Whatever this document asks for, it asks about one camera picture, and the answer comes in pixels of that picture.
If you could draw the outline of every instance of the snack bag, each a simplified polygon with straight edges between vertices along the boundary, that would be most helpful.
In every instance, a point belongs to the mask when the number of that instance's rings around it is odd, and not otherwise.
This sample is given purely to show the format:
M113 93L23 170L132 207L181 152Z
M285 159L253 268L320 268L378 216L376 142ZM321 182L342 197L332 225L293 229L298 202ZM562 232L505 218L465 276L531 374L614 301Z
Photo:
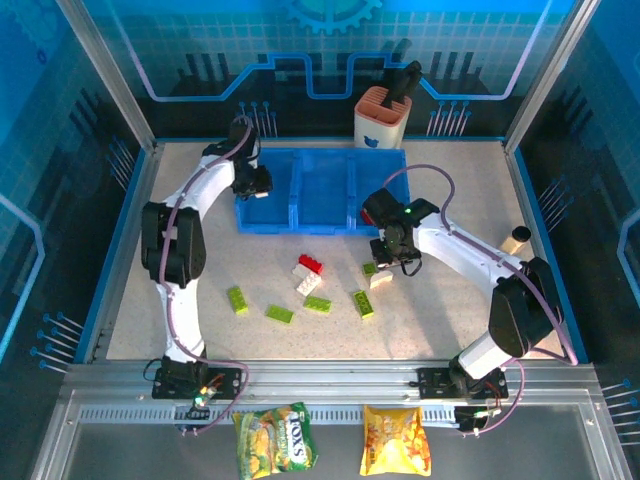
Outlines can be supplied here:
M262 412L234 413L241 480L308 470L318 459L304 403Z
M422 409L364 407L365 446L360 475L431 475L431 454L422 428Z

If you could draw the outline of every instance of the metal bracket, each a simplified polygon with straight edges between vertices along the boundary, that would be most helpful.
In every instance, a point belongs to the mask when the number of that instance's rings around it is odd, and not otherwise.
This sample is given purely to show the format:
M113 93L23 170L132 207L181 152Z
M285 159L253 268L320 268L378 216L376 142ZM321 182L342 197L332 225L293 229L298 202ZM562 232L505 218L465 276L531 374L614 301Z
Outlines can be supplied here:
M242 370L239 368L208 368L204 378L204 385L220 377L220 384L212 400L233 400L240 393L240 382L242 381ZM164 400L193 400L198 389L202 385L194 388L176 388L174 382L167 382L162 368L156 370L153 381L151 397Z
M418 387L420 399L440 398L470 398L472 400L485 400L496 398L496 393L501 399L509 397L509 389L504 373L495 369L484 379L479 380L477 390L470 389L468 393L461 392L452 380L449 368L418 368L417 382L409 382L410 387Z

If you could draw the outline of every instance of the red lego brick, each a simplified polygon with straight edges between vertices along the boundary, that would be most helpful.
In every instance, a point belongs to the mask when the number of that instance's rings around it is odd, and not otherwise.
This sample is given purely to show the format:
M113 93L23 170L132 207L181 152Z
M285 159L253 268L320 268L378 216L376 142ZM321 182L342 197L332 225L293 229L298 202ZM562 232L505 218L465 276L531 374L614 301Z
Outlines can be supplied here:
M371 220L371 217L364 211L364 209L360 210L360 216L362 217L362 220L364 220L364 223L367 225L373 225L373 220Z
M309 255L300 255L298 263L304 265L313 273L317 273L318 275L322 274L322 270L324 269L324 266L320 262L316 262Z

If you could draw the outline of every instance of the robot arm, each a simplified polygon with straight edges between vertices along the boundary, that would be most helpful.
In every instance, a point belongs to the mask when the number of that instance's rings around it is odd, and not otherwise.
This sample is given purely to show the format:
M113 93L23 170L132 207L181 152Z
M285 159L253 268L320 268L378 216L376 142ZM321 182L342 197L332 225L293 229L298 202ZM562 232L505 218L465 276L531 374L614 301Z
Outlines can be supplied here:
M258 166L259 145L255 145L256 134L253 130L234 155L214 162L236 147L248 128L248 125L241 123L232 124L229 138L203 151L198 168L176 193L162 203L149 202L143 209L142 265L156 282L167 330L163 363L165 359L177 364L194 363L193 357L176 344L176 339L192 355L206 356L198 320L197 288L206 261L201 222L207 211L227 187L231 187L243 199L252 195L266 196L272 189L269 172L264 166ZM167 232L171 211L180 198L182 201L172 231ZM168 293L160 283L159 275L166 235L171 235L164 272L165 283L172 294L170 303L167 302ZM171 312L167 312L167 305L170 305ZM169 326L169 313L173 332Z
M211 161L215 160L217 156L215 155L203 155L199 168L204 167ZM202 228L200 222L204 219L207 211L213 205L213 202L216 201L218 196L222 193L223 190L230 187L235 180L235 172L233 161L225 160L218 165L213 166L208 171L206 171L200 178L198 178L191 188L189 189L189 194L185 197L182 205L180 206L181 210L191 210L190 219L193 220L192 223L195 225L198 223L198 231L201 233ZM178 191L171 196L167 197L163 202L167 208L171 209L174 207L180 192L184 189L184 185L181 186ZM196 222L195 213L198 215L198 219L200 222ZM204 240L199 242L202 245L201 248L198 248L194 255L194 260L196 257L202 255L206 255L204 249ZM198 281L199 278L192 278L190 281L186 282L184 287L180 288L179 284L168 282L171 290L175 292L175 296L173 301L171 302L171 318L174 319L173 326L175 330L176 337L180 339L180 343L192 354L200 357L204 354L204 340L202 339L202 334L200 333L200 323L198 317L198 300L197 300L197 290L198 290ZM165 320L168 318L167 316L167 291L163 285L160 283L156 283L156 288L158 293L160 294L160 299L162 300L162 308L164 312ZM187 356L177 345L169 330L168 321L164 322L166 334L167 334L167 345L165 350L165 355L170 359L178 362L189 362L193 361L192 358Z
M513 273L522 272L549 306L560 311L551 269L542 259L523 262L464 232L426 200L405 206L384 188L365 201L364 214L380 230L380 238L371 241L379 268L400 265L412 276L427 253L471 280L490 301L488 331L451 362L451 377L459 384L478 383L511 358L525 355L553 330L540 303ZM416 261L418 267L407 273L406 266Z

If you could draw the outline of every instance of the table surface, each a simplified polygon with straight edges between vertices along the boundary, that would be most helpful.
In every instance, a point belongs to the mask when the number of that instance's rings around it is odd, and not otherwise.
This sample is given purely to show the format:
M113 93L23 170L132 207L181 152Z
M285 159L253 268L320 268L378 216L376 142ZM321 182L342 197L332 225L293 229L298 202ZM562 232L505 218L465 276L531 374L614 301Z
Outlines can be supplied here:
M162 201L190 175L206 144L167 144L151 200ZM348 147L344 142L270 142L268 147ZM461 228L498 246L523 224L522 212L499 142L405 141L407 163L431 163L456 182L448 216ZM410 173L412 198L441 205L448 184L427 170ZM207 264L200 278L198 308L210 358L234 359L446 359L482 335L488 300L464 277L434 258L413 278L394 272L391 283L369 291L362 264L371 261L368 237L239 234L234 196L223 192L203 221ZM303 308L291 273L301 254L324 264L322 284L313 295L332 301L331 313ZM520 253L530 259L529 246ZM227 290L239 286L249 312L236 316ZM374 308L362 320L352 294L365 290ZM295 312L290 325L265 316L269 305ZM165 327L155 285L139 253L131 265L108 359L162 356ZM560 353L555 333L543 348Z

